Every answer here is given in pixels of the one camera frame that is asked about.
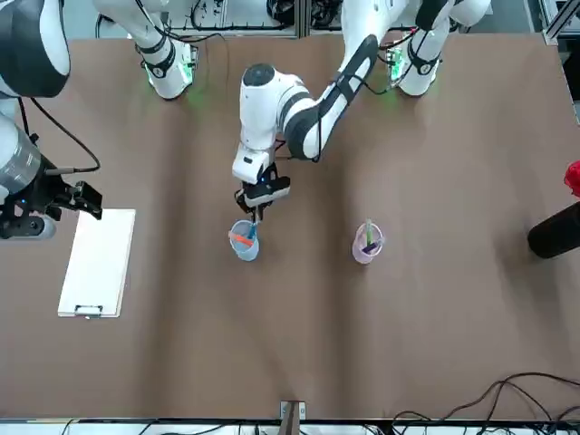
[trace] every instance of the cable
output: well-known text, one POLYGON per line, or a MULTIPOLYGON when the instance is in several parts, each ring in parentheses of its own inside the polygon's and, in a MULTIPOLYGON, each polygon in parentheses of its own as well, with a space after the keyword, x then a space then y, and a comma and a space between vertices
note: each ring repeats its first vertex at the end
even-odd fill
POLYGON ((70 419, 70 420, 68 420, 68 421, 66 422, 66 424, 64 425, 64 429, 63 429, 63 431, 61 432, 61 435, 64 435, 64 434, 66 433, 66 430, 67 430, 67 429, 69 429, 69 426, 71 426, 71 423, 72 423, 73 421, 75 421, 75 420, 76 420, 76 419, 70 419))
POLYGON ((96 39, 101 38, 101 24, 104 16, 103 14, 99 14, 97 17, 97 22, 94 24, 94 37, 96 39))
POLYGON ((151 425, 152 425, 152 424, 154 424, 154 423, 156 423, 156 422, 158 422, 158 421, 159 421, 159 420, 157 420, 157 419, 155 419, 155 420, 151 420, 149 423, 147 423, 147 424, 145 425, 145 427, 144 427, 144 428, 141 430, 141 432, 139 432, 139 435, 143 435, 143 434, 144 434, 144 433, 147 431, 147 429, 151 427, 151 425))
POLYGON ((147 18, 147 20, 151 23, 151 25, 153 26, 153 28, 155 30, 157 30, 158 33, 167 36, 169 39, 173 39, 175 41, 181 41, 182 43, 188 43, 188 44, 197 44, 197 43, 201 43, 202 41, 206 41, 209 38, 213 38, 214 36, 220 36, 222 39, 225 38, 222 36, 221 33, 219 32, 215 32, 213 34, 209 34, 207 36, 203 36, 201 38, 198 39, 190 39, 190 36, 180 36, 178 34, 174 34, 171 31, 166 31, 164 29, 161 29, 158 25, 156 25, 153 20, 151 19, 151 17, 149 16, 149 14, 147 13, 147 11, 145 10, 145 6, 143 6, 143 2, 141 0, 135 0, 135 4, 137 5, 137 7, 141 10, 141 13, 145 16, 145 18, 147 18))
POLYGON ((28 128, 28 118, 26 118, 26 108, 24 107, 24 101, 22 97, 18 97, 18 105, 20 106, 20 115, 22 116, 22 125, 24 127, 24 132, 26 136, 30 136, 30 129, 28 128))
MULTIPOLYGON (((205 435, 206 433, 215 432, 216 430, 220 430, 222 428, 225 428, 226 426, 231 426, 231 425, 236 425, 236 424, 241 425, 242 423, 243 423, 243 421, 231 421, 228 423, 220 424, 219 426, 216 426, 215 428, 202 430, 201 432, 190 433, 187 435, 205 435)), ((165 433, 161 433, 160 435, 184 435, 184 434, 177 433, 177 432, 165 432, 165 433)))
POLYGON ((77 174, 77 173, 86 173, 86 172, 94 172, 101 168, 101 162, 94 155, 94 153, 87 147, 84 143, 82 143, 76 136, 70 133, 68 130, 64 128, 64 126, 57 121, 53 115, 51 115, 40 103, 35 99, 31 98, 31 102, 38 108, 39 111, 43 113, 43 115, 48 118, 54 125, 56 125, 64 134, 66 134, 69 138, 74 140, 76 144, 81 147, 91 158, 94 160, 95 166, 89 168, 60 168, 60 169, 48 169, 46 171, 47 175, 62 175, 62 174, 77 174))
POLYGON ((400 40, 395 41, 394 43, 387 43, 386 45, 381 45, 379 47, 379 50, 386 52, 387 50, 391 50, 391 48, 396 47, 397 45, 401 45, 403 43, 406 43, 407 41, 409 41, 413 35, 417 32, 417 28, 415 27, 414 29, 411 30, 411 32, 407 35, 405 35, 404 37, 402 37, 400 40))
MULTIPOLYGON (((399 419, 402 415, 405 415, 405 414, 417 415, 417 416, 420 416, 421 418, 423 418, 423 420, 405 421, 405 424, 406 424, 405 430, 407 428, 409 428, 410 426, 417 426, 419 423, 421 425, 426 425, 426 426, 439 425, 442 422, 444 422, 444 421, 448 420, 449 418, 451 418, 457 412, 462 411, 462 410, 465 410, 467 408, 471 408, 473 406, 476 406, 476 405, 480 404, 482 401, 484 401, 497 388, 497 391, 496 391, 495 396, 494 396, 494 400, 492 402, 492 407, 491 407, 491 409, 490 409, 490 411, 489 411, 489 413, 487 415, 487 418, 484 420, 484 423, 483 423, 482 428, 478 431, 478 434, 483 435, 485 432, 494 432, 494 431, 496 431, 498 429, 488 430, 488 425, 489 425, 489 423, 491 421, 491 418, 493 417, 493 413, 494 413, 495 409, 498 406, 499 397, 500 397, 500 394, 501 394, 501 392, 503 390, 503 387, 505 385, 509 385, 509 386, 515 388, 517 391, 519 391, 522 394, 524 394, 538 408, 540 408, 542 410, 542 412, 546 416, 548 416, 548 418, 549 418, 550 417, 549 412, 547 411, 547 409, 538 400, 536 400, 531 394, 529 394, 523 388, 519 387, 518 385, 515 385, 512 382, 515 379, 526 378, 526 377, 540 377, 540 378, 545 378, 545 379, 549 379, 549 380, 556 381, 556 382, 561 382, 561 383, 565 383, 565 384, 569 384, 569 385, 574 385, 575 387, 580 387, 580 382, 578 382, 578 381, 574 381, 574 380, 571 380, 571 379, 563 378, 561 376, 556 376, 556 375, 549 374, 549 373, 542 373, 542 372, 522 372, 522 373, 516 373, 516 374, 512 374, 512 375, 508 376, 507 378, 505 378, 503 380, 493 382, 484 391, 484 393, 481 396, 479 396, 476 400, 471 401, 471 402, 468 402, 466 404, 463 404, 463 405, 460 405, 460 406, 454 408, 453 410, 451 410, 450 412, 448 412, 444 417, 442 417, 440 419, 436 419, 436 420, 424 420, 426 418, 425 416, 421 416, 420 414, 418 414, 418 413, 416 413, 414 411, 403 411, 403 412, 400 412, 400 413, 398 413, 393 418, 393 420, 391 422, 390 429, 396 433, 396 430, 394 429, 394 426, 397 424, 397 419, 399 419)), ((536 426, 530 427, 530 429, 532 429, 535 433, 542 433, 544 435, 548 435, 549 433, 553 433, 554 430, 557 428, 557 423, 561 422, 562 419, 566 415, 568 415, 569 413, 572 413, 574 411, 580 411, 580 406, 573 406, 573 407, 568 408, 567 410, 563 411, 556 418, 556 420, 552 420, 551 418, 549 418, 549 420, 554 423, 554 425, 552 426, 552 429, 549 432, 546 432, 541 427, 538 428, 536 426)))

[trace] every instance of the table surface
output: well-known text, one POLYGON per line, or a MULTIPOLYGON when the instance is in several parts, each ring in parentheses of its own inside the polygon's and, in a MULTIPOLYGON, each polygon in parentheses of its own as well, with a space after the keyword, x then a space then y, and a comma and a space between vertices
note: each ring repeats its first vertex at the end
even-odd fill
MULTIPOLYGON (((296 399, 309 418, 434 417, 512 372, 580 377, 580 252, 537 261, 526 245, 574 201, 563 176, 580 156, 557 51, 540 35, 451 36, 423 98, 362 91, 320 163, 280 164, 292 193, 266 212, 251 264, 227 240, 243 217, 231 176, 240 77, 271 62, 317 94, 341 39, 210 41, 195 86, 172 102, 129 41, 71 52, 71 80, 44 103, 101 158, 84 179, 104 206, 137 209, 128 285, 118 319, 57 317, 73 213, 50 241, 0 247, 1 416, 275 418, 296 399), (388 239, 368 267, 351 257, 365 218, 388 239)), ((371 83, 382 77, 379 66, 371 83)), ((51 160, 90 163, 27 107, 51 160)), ((578 399, 521 385, 553 410, 578 399)), ((497 417, 533 414, 508 391, 497 417)))

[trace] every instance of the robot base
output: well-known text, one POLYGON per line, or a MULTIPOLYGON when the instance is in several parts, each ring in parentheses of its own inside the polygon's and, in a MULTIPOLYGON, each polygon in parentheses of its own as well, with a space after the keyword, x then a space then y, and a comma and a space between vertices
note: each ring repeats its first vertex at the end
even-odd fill
POLYGON ((194 73, 198 65, 197 47, 181 41, 173 41, 173 43, 176 50, 175 62, 169 67, 165 77, 155 77, 145 67, 150 85, 164 100, 178 98, 193 83, 194 73))

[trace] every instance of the plastic cup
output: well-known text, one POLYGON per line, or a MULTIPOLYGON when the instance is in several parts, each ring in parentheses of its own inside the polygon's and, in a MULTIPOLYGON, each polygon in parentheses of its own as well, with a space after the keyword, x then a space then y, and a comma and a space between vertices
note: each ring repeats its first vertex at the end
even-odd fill
POLYGON ((373 261, 373 259, 379 255, 382 251, 382 244, 381 240, 384 240, 382 237, 381 229, 378 228, 376 225, 371 223, 371 231, 372 231, 372 241, 379 243, 378 247, 373 249, 369 254, 363 252, 363 249, 366 248, 366 223, 362 224, 359 229, 356 230, 356 235, 354 236, 353 241, 353 257, 354 259, 362 264, 368 265, 373 261))
MULTIPOLYGON (((249 220, 238 220, 231 229, 232 234, 237 234, 242 237, 247 237, 250 234, 252 222, 249 220)), ((248 246, 245 243, 238 242, 234 238, 229 238, 229 243, 236 252, 236 255, 244 261, 254 261, 257 253, 260 251, 260 243, 257 240, 257 235, 253 239, 254 244, 248 246)))

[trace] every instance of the paper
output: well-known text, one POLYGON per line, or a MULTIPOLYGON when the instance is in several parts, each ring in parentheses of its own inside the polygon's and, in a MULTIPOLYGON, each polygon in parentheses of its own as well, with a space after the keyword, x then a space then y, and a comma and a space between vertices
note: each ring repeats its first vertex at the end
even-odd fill
POLYGON ((79 214, 59 316, 119 317, 134 223, 133 209, 79 214))

